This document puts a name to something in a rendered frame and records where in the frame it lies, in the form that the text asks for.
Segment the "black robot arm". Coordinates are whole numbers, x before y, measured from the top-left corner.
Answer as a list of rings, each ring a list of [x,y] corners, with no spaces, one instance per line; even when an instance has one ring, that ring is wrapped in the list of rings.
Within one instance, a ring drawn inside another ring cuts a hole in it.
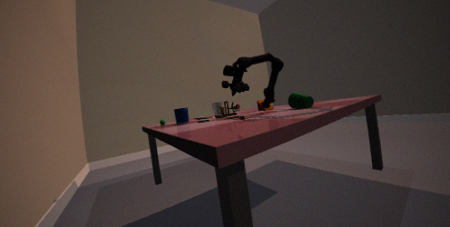
[[[269,80],[269,86],[264,89],[265,94],[265,100],[263,103],[261,103],[265,108],[271,107],[270,104],[275,102],[275,91],[274,91],[274,85],[277,80],[277,76],[280,70],[282,70],[284,64],[282,61],[280,61],[278,58],[275,58],[271,54],[264,54],[260,56],[252,56],[252,57],[239,57],[239,59],[232,65],[226,65],[223,69],[223,75],[227,76],[235,76],[237,78],[242,78],[244,72],[247,72],[248,67],[250,67],[253,64],[258,64],[262,62],[271,62],[271,77]],[[238,66],[239,67],[238,67]],[[245,92],[246,87],[243,85],[243,82],[239,82],[238,80],[234,84],[235,88],[234,91],[241,93]]]

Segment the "green cup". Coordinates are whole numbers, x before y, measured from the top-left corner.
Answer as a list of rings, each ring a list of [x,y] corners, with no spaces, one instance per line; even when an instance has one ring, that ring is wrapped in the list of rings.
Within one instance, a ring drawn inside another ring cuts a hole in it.
[[[313,98],[308,95],[293,93],[289,96],[289,106],[294,109],[310,108],[313,103]]]

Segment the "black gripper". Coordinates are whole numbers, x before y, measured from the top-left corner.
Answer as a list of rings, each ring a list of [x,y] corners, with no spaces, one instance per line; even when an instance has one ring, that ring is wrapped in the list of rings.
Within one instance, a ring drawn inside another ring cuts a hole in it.
[[[234,96],[234,94],[236,93],[235,91],[234,91],[234,84],[235,84],[235,82],[236,81],[239,81],[240,83],[242,82],[242,78],[237,78],[237,77],[235,77],[235,76],[233,76],[233,81],[232,81],[232,84],[229,84],[229,82],[228,81],[222,81],[222,87],[223,88],[229,88],[230,87],[230,89],[231,89],[231,92],[232,92],[232,96]],[[249,90],[249,85],[248,84],[243,84],[245,87],[246,87],[246,90],[245,91],[248,91]]]

